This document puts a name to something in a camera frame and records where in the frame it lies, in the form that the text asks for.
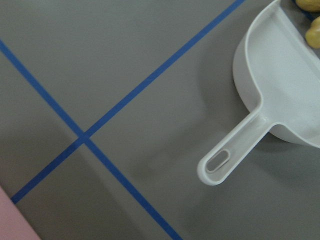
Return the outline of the beige plastic dustpan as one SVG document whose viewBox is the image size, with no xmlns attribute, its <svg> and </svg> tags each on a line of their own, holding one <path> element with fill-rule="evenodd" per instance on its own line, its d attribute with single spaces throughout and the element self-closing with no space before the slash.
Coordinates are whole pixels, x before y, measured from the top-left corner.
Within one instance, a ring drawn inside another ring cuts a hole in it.
<svg viewBox="0 0 320 240">
<path fill-rule="evenodd" d="M 320 60 L 272 1 L 236 48 L 232 74 L 249 114 L 198 163 L 199 179 L 221 184 L 267 134 L 320 146 Z"/>
</svg>

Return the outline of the tan toy ginger root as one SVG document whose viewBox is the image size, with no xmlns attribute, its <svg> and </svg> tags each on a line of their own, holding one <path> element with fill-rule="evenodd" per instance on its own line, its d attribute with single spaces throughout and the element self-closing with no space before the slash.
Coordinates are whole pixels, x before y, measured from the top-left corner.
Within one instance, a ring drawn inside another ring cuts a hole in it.
<svg viewBox="0 0 320 240">
<path fill-rule="evenodd" d="M 320 18 L 317 17 L 310 24 L 309 29 L 305 33 L 305 40 L 307 44 L 314 48 L 320 48 Z"/>
</svg>

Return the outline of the brown toy potato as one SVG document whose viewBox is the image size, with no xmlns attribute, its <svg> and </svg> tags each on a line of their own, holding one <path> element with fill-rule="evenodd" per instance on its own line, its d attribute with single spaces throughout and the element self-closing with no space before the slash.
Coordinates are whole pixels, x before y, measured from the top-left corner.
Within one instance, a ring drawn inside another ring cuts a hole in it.
<svg viewBox="0 0 320 240">
<path fill-rule="evenodd" d="M 295 0 L 297 6 L 307 12 L 319 13 L 320 0 Z"/>
</svg>

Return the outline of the pink plastic bin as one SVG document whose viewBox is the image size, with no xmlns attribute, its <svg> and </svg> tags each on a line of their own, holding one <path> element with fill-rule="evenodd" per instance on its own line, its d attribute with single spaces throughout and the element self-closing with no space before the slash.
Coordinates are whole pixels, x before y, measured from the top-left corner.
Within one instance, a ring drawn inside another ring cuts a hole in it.
<svg viewBox="0 0 320 240">
<path fill-rule="evenodd" d="M 0 239 L 40 240 L 2 187 L 0 188 Z"/>
</svg>

